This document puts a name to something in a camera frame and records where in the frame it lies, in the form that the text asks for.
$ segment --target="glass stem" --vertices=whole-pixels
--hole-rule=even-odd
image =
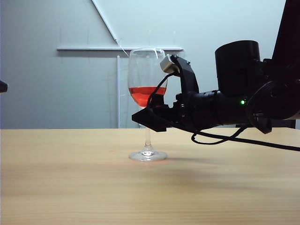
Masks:
[[[150,138],[150,129],[146,127],[146,136],[145,136],[145,146],[146,147],[151,147],[151,138]]]

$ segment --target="black object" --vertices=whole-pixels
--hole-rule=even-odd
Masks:
[[[8,84],[0,80],[0,93],[7,92]]]
[[[299,11],[298,0],[286,1],[272,59],[260,61],[258,43],[251,40],[218,48],[219,90],[199,93],[190,63],[169,56],[179,69],[172,74],[181,82],[177,101],[170,108],[153,92],[147,107],[132,115],[132,120],[155,131],[176,127],[199,134],[219,125],[251,124],[266,134],[272,130],[272,120],[300,118]],[[297,51],[289,55],[285,49]]]
[[[271,119],[272,127],[274,128],[296,128],[296,120],[274,120]],[[244,124],[237,124],[236,128],[243,127]]]

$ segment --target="gray wall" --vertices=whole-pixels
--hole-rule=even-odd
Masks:
[[[256,40],[272,56],[284,0],[97,0],[123,46],[179,46],[201,91],[218,88],[214,51]],[[116,56],[121,56],[121,126],[138,108],[128,96],[123,52],[57,52],[59,45],[116,46],[90,0],[2,0],[2,128],[114,128]],[[174,101],[179,80],[170,79]]]

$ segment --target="wine glass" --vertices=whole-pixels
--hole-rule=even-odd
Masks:
[[[130,52],[128,68],[128,88],[134,101],[143,109],[147,106],[150,94],[166,75],[160,68],[165,52],[156,48],[139,48]],[[156,92],[165,94],[167,82]],[[141,151],[133,152],[129,158],[138,161],[156,161],[165,159],[167,154],[153,149],[150,129],[146,127],[145,146]]]

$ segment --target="table surface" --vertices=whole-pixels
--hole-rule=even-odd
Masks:
[[[240,136],[300,145],[289,128]],[[300,224],[300,152],[190,137],[153,132],[168,159],[137,162],[143,129],[1,130],[1,224]]]

